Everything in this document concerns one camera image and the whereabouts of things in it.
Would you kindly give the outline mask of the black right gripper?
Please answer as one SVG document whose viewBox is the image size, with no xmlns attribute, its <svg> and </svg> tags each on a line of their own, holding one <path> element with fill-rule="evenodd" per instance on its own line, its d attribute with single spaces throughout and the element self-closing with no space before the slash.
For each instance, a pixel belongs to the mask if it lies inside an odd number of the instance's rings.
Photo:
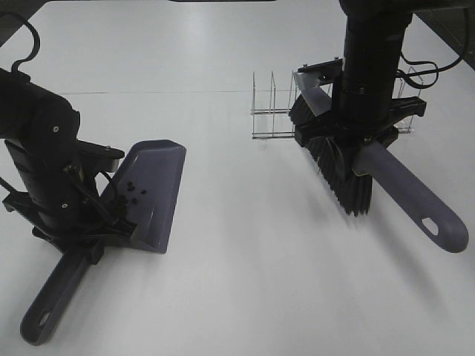
<svg viewBox="0 0 475 356">
<path fill-rule="evenodd" d="M 325 98 L 321 104 L 310 104 L 300 95 L 295 101 L 295 141 L 304 147 L 317 138 L 377 136 L 408 116 L 423 116 L 426 107 L 426 101 L 416 96 L 392 99 L 382 121 L 351 122 L 332 108 L 331 98 Z"/>
</svg>

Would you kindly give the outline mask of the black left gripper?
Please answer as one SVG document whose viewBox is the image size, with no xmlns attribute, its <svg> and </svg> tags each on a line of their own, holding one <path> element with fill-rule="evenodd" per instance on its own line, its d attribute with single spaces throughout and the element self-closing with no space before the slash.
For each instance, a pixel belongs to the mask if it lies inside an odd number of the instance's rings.
<svg viewBox="0 0 475 356">
<path fill-rule="evenodd" d="M 13 191 L 3 200 L 7 211 L 15 211 L 33 225 L 32 233 L 61 252 L 78 249 L 96 265 L 107 245 L 125 245 L 137 224 L 125 218 L 107 222 L 92 207 L 76 212 L 60 208 L 52 213 L 35 204 L 27 192 Z"/>
</svg>

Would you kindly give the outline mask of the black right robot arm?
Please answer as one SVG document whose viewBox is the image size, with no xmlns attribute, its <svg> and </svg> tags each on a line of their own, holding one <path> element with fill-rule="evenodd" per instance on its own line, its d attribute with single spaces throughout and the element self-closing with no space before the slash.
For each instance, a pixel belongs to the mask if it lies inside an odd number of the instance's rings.
<svg viewBox="0 0 475 356">
<path fill-rule="evenodd" d="M 397 123 L 422 116 L 420 98 L 395 99 L 404 32 L 413 16 L 406 1 L 343 1 L 347 16 L 344 56 L 303 66 L 295 73 L 300 96 L 289 111 L 295 141 L 306 148 L 348 214 L 368 212 L 377 182 L 417 225 L 437 198 L 389 151 Z M 113 245 L 161 250 L 168 242 L 185 148 L 169 140 L 132 147 L 114 176 L 114 189 L 143 192 L 138 203 L 120 197 Z"/>
</svg>

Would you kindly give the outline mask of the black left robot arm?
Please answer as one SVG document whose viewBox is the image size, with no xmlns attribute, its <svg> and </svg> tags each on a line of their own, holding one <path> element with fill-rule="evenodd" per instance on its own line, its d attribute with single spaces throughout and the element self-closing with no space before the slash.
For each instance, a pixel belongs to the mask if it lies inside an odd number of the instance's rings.
<svg viewBox="0 0 475 356">
<path fill-rule="evenodd" d="M 89 263 L 101 259 L 107 238 L 134 226 L 119 215 L 119 192 L 107 201 L 96 176 L 116 172 L 124 151 L 77 138 L 80 113 L 60 95 L 21 72 L 1 71 L 1 138 L 25 191 L 5 181 L 5 209 L 33 225 L 33 235 L 62 252 L 77 250 Z"/>
</svg>

